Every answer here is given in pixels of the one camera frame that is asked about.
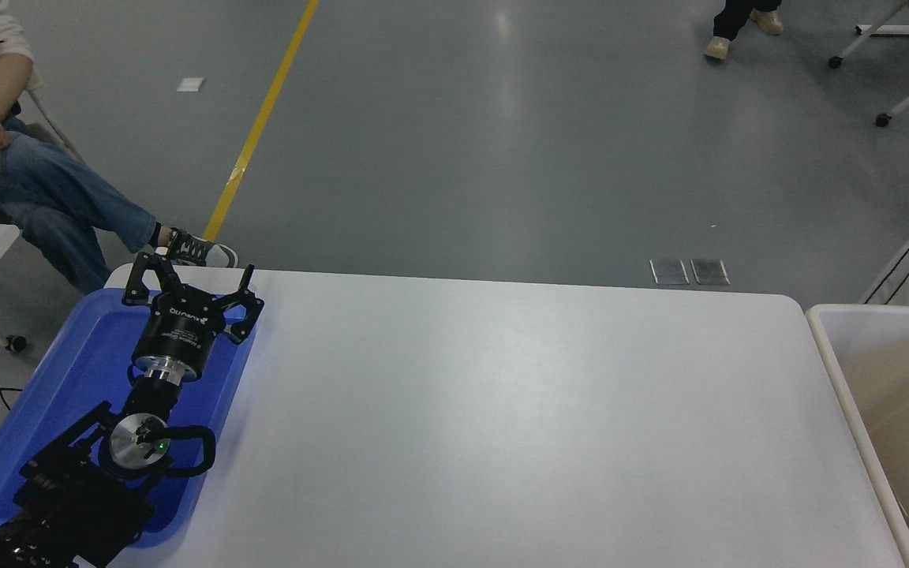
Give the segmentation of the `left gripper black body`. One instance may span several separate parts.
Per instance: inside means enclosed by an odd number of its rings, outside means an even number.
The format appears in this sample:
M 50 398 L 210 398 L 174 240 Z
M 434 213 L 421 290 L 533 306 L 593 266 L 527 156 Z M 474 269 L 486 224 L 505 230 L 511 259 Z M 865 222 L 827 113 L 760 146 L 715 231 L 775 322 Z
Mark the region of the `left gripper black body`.
M 221 297 L 200 289 L 161 292 L 148 303 L 149 317 L 131 362 L 141 371 L 149 364 L 173 361 L 184 377 L 200 378 L 224 331 L 225 306 Z

